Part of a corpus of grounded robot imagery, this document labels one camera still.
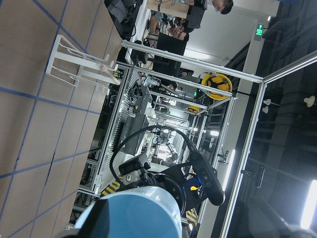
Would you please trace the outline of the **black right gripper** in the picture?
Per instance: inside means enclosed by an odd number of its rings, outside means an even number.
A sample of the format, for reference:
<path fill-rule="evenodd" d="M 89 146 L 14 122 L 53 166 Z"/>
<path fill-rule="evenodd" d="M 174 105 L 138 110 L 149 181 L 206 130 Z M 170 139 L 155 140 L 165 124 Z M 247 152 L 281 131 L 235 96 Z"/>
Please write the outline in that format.
<path fill-rule="evenodd" d="M 180 214 L 198 207 L 206 198 L 202 182 L 189 162 L 173 164 L 152 163 L 146 154 L 140 154 L 121 164 L 119 173 L 123 186 L 120 191 L 145 186 L 157 186 L 171 194 Z"/>

